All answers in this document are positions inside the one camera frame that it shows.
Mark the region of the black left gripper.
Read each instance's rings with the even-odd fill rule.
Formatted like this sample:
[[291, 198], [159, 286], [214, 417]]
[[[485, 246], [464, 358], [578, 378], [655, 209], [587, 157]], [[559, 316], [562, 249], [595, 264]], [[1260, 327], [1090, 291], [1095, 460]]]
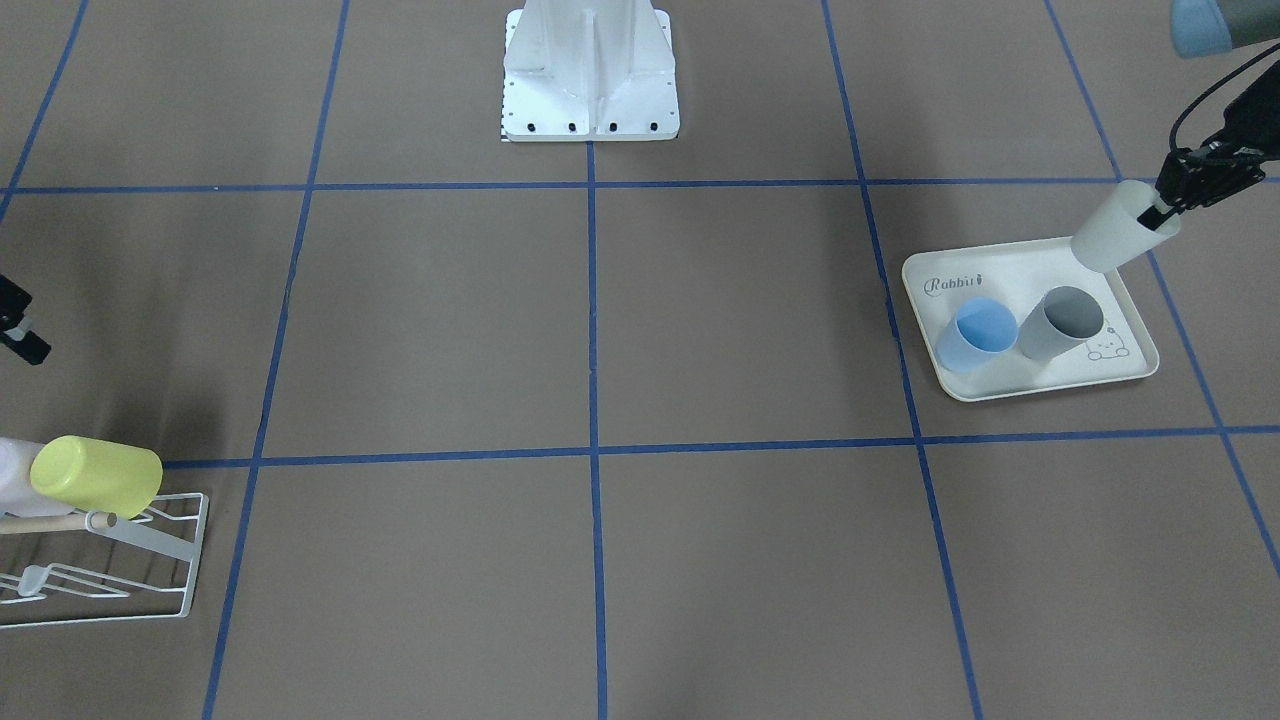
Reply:
[[1178, 117], [1155, 184], [1158, 199], [1135, 219], [1148, 231], [1158, 231], [1181, 211], [1208, 208], [1258, 184], [1266, 178], [1261, 167], [1277, 160], [1279, 67], [1271, 65], [1222, 111], [1222, 128], [1199, 147], [1178, 146], [1181, 123], [1212, 94], [1239, 76], [1240, 67], [1211, 85]]

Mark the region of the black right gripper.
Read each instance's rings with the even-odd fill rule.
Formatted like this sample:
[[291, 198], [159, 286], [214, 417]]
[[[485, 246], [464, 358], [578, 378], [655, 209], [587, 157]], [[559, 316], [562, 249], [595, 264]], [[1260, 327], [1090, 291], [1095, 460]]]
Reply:
[[5, 275], [0, 277], [0, 286], [1, 342], [22, 360], [37, 366], [47, 359], [51, 346], [33, 332], [31, 320], [24, 320], [32, 296]]

